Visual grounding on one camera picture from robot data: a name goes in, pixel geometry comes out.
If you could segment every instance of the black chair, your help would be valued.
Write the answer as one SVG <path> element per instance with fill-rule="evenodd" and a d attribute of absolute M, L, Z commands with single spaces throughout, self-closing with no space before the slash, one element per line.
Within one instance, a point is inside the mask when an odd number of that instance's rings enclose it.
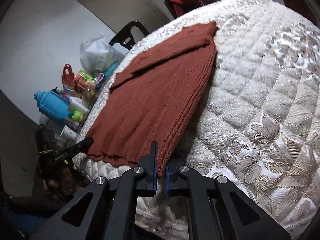
<path fill-rule="evenodd" d="M 145 37 L 150 34 L 141 22 L 132 21 L 129 22 L 126 26 L 124 26 L 122 30 L 119 31 L 119 33 L 113 37 L 109 44 L 113 46 L 115 43 L 119 43 L 121 46 L 130 50 L 134 46 L 134 44 L 136 44 L 131 34 L 132 27 L 137 27 Z"/>

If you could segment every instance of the blue water bottle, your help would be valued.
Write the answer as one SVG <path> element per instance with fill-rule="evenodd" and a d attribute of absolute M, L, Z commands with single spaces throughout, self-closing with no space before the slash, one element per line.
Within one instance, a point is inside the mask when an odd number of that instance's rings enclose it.
<path fill-rule="evenodd" d="M 66 124 L 65 119 L 70 114 L 68 111 L 69 105 L 63 100 L 62 96 L 53 91 L 37 91 L 34 97 L 41 114 L 60 124 Z"/>

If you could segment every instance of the white plastic bag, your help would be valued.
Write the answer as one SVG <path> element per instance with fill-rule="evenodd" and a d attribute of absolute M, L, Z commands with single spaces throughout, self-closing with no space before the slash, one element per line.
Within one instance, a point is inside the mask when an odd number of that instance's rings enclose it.
<path fill-rule="evenodd" d="M 80 61 L 88 74 L 104 72 L 113 63 L 120 63 L 123 58 L 124 55 L 109 45 L 102 34 L 80 45 Z"/>

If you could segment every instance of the mattress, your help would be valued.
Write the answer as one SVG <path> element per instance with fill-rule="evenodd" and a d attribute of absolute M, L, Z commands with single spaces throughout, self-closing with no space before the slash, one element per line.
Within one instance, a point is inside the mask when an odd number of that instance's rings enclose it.
<path fill-rule="evenodd" d="M 138 42 L 102 89 L 79 141 L 108 103 L 116 73 L 182 27 L 216 21 L 216 67 L 177 150 L 202 175 L 228 177 L 297 239 L 320 205 L 320 30 L 270 0 L 222 0 L 193 10 Z M 90 180 L 128 166 L 73 159 Z M 135 223 L 164 239 L 188 239 L 186 201 L 139 197 Z"/>

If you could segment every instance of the brown towel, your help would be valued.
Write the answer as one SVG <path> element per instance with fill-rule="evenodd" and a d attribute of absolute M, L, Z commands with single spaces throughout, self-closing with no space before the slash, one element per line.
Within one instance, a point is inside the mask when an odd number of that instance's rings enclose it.
<path fill-rule="evenodd" d="M 118 73 L 106 106 L 87 133 L 94 138 L 87 155 L 134 166 L 157 141 L 157 172 L 163 175 L 210 76 L 216 30 L 215 22 L 183 28 Z"/>

